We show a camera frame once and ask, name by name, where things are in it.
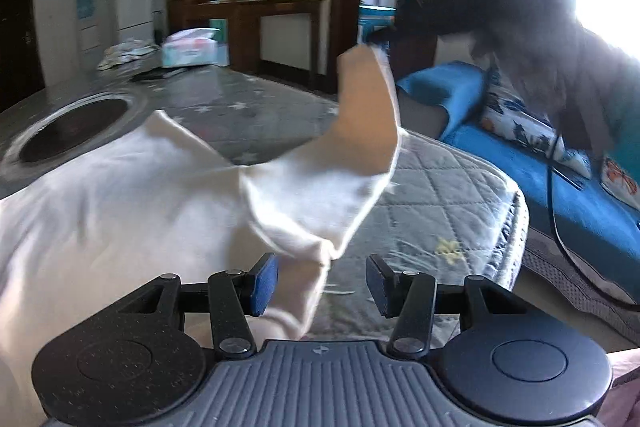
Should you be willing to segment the cream white garment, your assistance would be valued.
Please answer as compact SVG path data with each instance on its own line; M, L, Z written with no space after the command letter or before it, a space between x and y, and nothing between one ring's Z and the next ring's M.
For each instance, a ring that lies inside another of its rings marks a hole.
M386 55L340 58L340 110L320 138L235 166L163 112L1 203L1 421L44 414L32 362L51 339L164 273L185 282L280 258L258 340L309 331L330 264L396 167L399 116Z

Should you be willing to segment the black remote on table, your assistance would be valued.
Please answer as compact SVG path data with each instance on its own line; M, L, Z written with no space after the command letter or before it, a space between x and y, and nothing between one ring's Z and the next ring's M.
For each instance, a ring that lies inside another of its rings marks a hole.
M164 69L163 67L157 67L153 69L146 70L145 72L137 72L136 75L133 75L130 79L130 82L153 82L160 80L167 80L172 77L178 76L186 72L185 68L168 68Z

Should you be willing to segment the round black induction cooktop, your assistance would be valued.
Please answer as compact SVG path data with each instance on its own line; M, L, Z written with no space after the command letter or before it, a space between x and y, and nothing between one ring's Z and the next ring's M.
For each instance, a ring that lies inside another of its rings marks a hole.
M102 91L78 98L37 119L10 142L1 158L7 178L31 176L86 153L140 117L148 98L132 89Z

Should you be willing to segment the tissue pack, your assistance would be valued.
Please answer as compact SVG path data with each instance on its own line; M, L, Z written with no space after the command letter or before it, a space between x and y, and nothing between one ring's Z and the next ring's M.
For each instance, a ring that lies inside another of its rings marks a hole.
M217 58L216 32L216 28L191 28L170 35L162 44L162 67L213 65Z

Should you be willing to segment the crumpled patterned cloth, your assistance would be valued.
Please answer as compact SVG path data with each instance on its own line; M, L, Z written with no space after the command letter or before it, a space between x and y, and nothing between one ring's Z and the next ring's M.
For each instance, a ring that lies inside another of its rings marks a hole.
M102 72L102 70L119 67L141 60L142 57L153 54L157 50L158 45L152 40L128 39L107 48L96 69Z

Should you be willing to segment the wooden console table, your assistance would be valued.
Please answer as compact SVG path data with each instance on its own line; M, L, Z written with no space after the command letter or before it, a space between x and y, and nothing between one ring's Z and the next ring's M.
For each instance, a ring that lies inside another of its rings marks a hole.
M243 74L259 72L262 52L262 19L285 15L307 15L310 23L309 72L304 86L317 88L320 56L320 12L322 0L224 0L171 1L167 5L169 30L201 27L210 20L226 20L229 65Z

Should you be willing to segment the dark wooden door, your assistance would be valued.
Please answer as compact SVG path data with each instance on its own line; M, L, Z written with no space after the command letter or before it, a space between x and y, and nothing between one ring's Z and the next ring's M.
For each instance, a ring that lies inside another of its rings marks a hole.
M0 0L0 109L42 90L34 0Z

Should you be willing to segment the white refrigerator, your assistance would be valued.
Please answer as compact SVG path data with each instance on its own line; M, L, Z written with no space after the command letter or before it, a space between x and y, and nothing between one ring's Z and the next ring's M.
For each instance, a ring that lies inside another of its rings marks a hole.
M153 38L153 0L114 0L117 42Z

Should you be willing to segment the water dispenser with blue bottle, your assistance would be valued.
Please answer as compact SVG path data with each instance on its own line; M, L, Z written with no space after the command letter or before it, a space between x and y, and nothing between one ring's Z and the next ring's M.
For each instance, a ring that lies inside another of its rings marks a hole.
M101 44L96 0L75 0L78 51L81 54L99 49Z

